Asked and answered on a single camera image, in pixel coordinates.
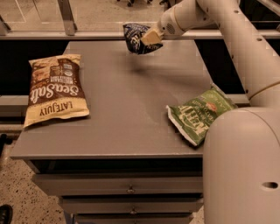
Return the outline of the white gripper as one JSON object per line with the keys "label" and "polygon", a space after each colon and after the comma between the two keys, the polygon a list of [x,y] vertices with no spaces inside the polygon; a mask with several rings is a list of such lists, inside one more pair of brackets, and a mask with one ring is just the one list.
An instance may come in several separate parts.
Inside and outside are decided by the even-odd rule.
{"label": "white gripper", "polygon": [[167,38],[181,36],[183,30],[183,16],[176,6],[166,10],[158,21],[158,28],[150,28],[142,37],[141,41],[145,46],[160,44],[163,36]]}

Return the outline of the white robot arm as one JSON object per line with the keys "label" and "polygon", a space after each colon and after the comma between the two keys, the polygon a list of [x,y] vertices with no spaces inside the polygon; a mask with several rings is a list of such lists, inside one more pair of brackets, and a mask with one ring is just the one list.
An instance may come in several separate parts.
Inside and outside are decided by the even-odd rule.
{"label": "white robot arm", "polygon": [[144,43],[218,25],[249,101],[220,115],[206,134],[206,224],[280,224],[280,57],[239,7],[240,0],[181,0]]}

